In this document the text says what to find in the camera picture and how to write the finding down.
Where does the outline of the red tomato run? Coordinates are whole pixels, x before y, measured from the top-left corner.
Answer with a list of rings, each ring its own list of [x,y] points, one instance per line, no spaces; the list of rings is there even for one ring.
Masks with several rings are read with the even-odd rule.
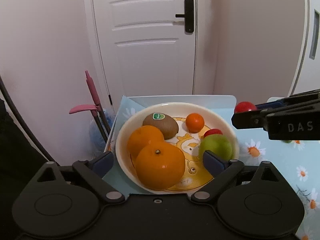
[[[204,133],[203,137],[205,138],[207,136],[215,135],[215,134],[223,135],[223,132],[217,128],[209,129]]]
[[[238,103],[234,108],[234,113],[243,113],[249,111],[256,111],[257,107],[251,102],[243,101]]]

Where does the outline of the green apple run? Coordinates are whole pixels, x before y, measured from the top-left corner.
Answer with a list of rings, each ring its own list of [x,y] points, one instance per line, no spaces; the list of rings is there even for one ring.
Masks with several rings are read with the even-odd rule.
[[[226,136],[221,134],[208,135],[201,141],[198,154],[200,160],[203,159],[203,154],[207,150],[226,161],[231,159],[233,153],[230,141]]]

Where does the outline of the small orange mandarin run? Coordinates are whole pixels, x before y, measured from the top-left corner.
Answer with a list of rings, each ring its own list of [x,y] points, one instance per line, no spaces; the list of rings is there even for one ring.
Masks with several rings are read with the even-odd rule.
[[[185,125],[190,133],[199,133],[204,127],[204,119],[198,113],[191,113],[186,117]]]

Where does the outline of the large orange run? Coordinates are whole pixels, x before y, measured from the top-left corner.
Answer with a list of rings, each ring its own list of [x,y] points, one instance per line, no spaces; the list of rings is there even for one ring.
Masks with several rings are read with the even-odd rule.
[[[180,182],[185,172],[185,157],[176,146],[158,141],[145,146],[135,161],[140,182],[152,190],[166,190]]]
[[[133,162],[136,161],[140,151],[153,142],[164,141],[164,135],[155,126],[141,126],[136,129],[127,141],[126,149]]]

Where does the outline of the white wardrobe sliding door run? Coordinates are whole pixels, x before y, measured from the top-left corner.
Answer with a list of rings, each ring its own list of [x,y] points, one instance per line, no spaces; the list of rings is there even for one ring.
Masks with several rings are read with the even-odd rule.
[[[300,55],[289,95],[319,89],[319,0],[304,0]]]

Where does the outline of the black clothes rack pole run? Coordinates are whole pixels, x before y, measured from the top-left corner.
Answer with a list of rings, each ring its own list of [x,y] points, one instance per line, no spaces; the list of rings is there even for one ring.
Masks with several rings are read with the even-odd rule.
[[[0,87],[1,87],[1,93],[3,94],[4,99],[6,100],[9,108],[11,109],[13,115],[17,119],[18,123],[22,127],[22,129],[25,131],[29,139],[34,143],[34,145],[37,147],[38,150],[42,153],[42,155],[48,160],[55,162],[54,158],[47,152],[47,150],[42,146],[42,144],[38,141],[38,139],[35,137],[33,132],[30,130],[28,125],[25,123],[24,119],[20,115],[19,111],[17,110],[15,104],[13,103],[9,92],[7,91],[5,84],[0,77]]]

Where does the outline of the white yellow cartoon plate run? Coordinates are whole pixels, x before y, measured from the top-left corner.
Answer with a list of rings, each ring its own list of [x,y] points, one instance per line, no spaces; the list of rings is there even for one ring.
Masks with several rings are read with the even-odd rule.
[[[149,107],[136,107],[135,114],[128,118],[125,114],[130,109],[130,106],[124,106],[118,112],[113,133],[114,150],[117,161],[128,179],[145,191],[155,194],[179,192],[190,194],[212,181],[212,175],[203,167],[203,161],[198,154],[201,138],[211,128],[217,128],[223,132],[223,135],[231,144],[232,158],[237,159],[239,157],[240,148],[235,131],[223,117],[210,109],[192,103],[165,102]],[[167,142],[179,148],[185,156],[185,173],[181,181],[162,191],[149,189],[139,181],[132,158],[126,148],[131,133],[142,126],[147,115],[153,113],[163,113],[177,121],[179,132]],[[190,113],[199,113],[204,118],[204,128],[197,134],[189,133],[184,124],[187,115]]]

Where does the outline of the brown kiwi with sticker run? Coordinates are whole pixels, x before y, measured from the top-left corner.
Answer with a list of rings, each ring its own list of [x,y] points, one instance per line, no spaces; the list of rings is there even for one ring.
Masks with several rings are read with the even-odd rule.
[[[179,132],[179,126],[175,119],[163,113],[151,113],[143,120],[143,126],[158,128],[165,140],[169,140]]]

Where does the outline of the black garment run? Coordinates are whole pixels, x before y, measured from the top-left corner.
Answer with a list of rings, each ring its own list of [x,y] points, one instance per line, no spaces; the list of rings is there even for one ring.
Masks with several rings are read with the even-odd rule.
[[[1,239],[15,239],[20,229],[11,208],[47,160],[29,143],[1,100]]]

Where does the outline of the white panel door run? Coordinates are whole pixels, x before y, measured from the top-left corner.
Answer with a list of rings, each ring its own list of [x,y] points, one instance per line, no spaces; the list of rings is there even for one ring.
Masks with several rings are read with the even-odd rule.
[[[194,0],[186,33],[184,0],[84,0],[88,39],[103,100],[207,95],[214,90],[219,0]]]

